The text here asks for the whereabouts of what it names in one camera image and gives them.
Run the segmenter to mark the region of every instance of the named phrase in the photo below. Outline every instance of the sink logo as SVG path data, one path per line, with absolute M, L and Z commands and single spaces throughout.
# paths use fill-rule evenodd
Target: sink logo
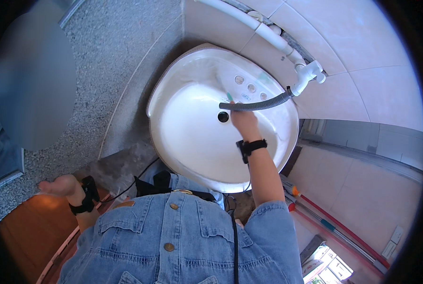
M 241 94 L 241 96 L 243 97 L 243 98 L 245 98 L 246 100 L 251 100 L 251 98 L 249 98 L 247 95 L 245 95 L 245 94 Z

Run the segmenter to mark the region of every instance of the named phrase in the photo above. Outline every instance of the drain hose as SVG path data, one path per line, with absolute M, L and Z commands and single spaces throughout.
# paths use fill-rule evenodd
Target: drain hose
M 288 101 L 291 97 L 293 97 L 292 91 L 290 90 L 290 86 L 287 87 L 287 91 L 284 93 L 274 97 L 273 99 L 261 101 L 258 103 L 252 104 L 226 104 L 220 103 L 219 108 L 223 110 L 231 110 L 231 111 L 261 111 L 266 110 L 278 105 L 281 105 Z

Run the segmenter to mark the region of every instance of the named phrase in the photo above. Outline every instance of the white sink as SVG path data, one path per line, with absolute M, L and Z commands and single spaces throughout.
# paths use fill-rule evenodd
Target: white sink
M 242 84 L 236 83 L 237 76 L 244 78 Z M 255 86 L 252 93 L 248 84 Z M 221 122 L 230 111 L 218 105 L 229 102 L 226 92 L 235 102 L 253 103 L 283 91 L 273 77 L 251 61 L 202 44 L 175 60 L 151 94 L 147 116 L 154 147 L 175 173 L 220 192 L 241 192 L 249 184 L 248 167 L 236 146 L 242 137 L 230 118 Z M 296 107 L 289 100 L 254 113 L 270 156 L 281 171 L 298 137 Z

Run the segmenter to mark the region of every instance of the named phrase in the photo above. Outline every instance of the denim shirt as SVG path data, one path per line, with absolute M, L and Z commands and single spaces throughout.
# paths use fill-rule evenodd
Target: denim shirt
M 172 189 L 197 190 L 184 177 L 172 177 Z M 233 283 L 232 219 L 217 203 L 171 192 L 125 205 L 101 215 L 79 236 L 59 283 Z M 259 205 L 237 231 L 240 283 L 303 283 L 284 202 Z

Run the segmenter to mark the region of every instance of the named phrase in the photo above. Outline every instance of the wrist strap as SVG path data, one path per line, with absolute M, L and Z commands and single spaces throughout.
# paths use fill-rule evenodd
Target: wrist strap
M 99 194 L 98 189 L 96 188 L 95 180 L 91 176 L 87 176 L 82 180 L 82 183 L 82 189 L 85 192 L 85 198 L 82 200 L 82 205 L 72 206 L 69 204 L 71 212 L 74 214 L 74 216 L 79 213 L 93 211 L 93 208 L 95 207 L 93 200 L 96 202 L 99 201 Z
M 243 163 L 245 164 L 248 163 L 248 156 L 251 156 L 252 151 L 267 147 L 267 141 L 265 139 L 253 141 L 251 143 L 240 140 L 236 144 L 238 149 L 240 149 Z
M 244 142 L 243 153 L 245 153 L 248 156 L 251 156 L 252 151 L 260 149 L 260 148 L 266 148 L 266 147 L 267 147 L 267 141 L 265 139 L 253 141 L 251 143 Z

